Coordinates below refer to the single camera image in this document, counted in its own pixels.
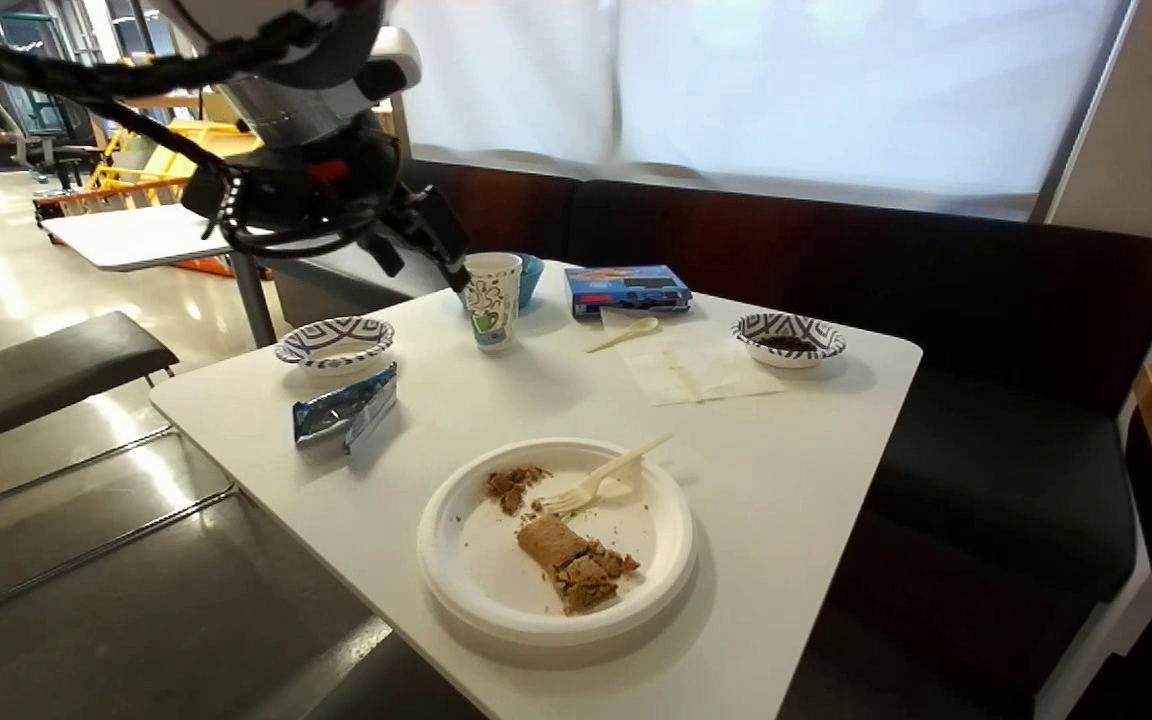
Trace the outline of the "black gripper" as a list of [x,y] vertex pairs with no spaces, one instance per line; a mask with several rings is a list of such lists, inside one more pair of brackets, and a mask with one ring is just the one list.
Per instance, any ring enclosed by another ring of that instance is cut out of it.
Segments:
[[190,150],[198,171],[186,209],[220,231],[233,253],[291,262],[359,246],[386,277],[403,273],[400,246],[427,253],[459,293],[463,228],[438,185],[400,182],[400,143],[374,122],[352,122],[329,140],[256,150],[233,159]]

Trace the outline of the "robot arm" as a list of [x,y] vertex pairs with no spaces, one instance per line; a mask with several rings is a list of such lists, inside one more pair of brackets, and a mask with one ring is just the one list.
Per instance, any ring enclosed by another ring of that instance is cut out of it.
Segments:
[[[193,159],[186,209],[239,257],[291,262],[346,246],[387,277],[403,249],[426,253],[449,287],[467,284],[463,228],[438,188],[403,182],[410,152],[377,109],[417,90],[426,69],[410,32],[387,28],[393,0],[160,0],[193,56],[149,63],[76,63],[0,42],[0,81],[65,97]],[[131,101],[177,90],[226,90],[260,150],[208,152]]]

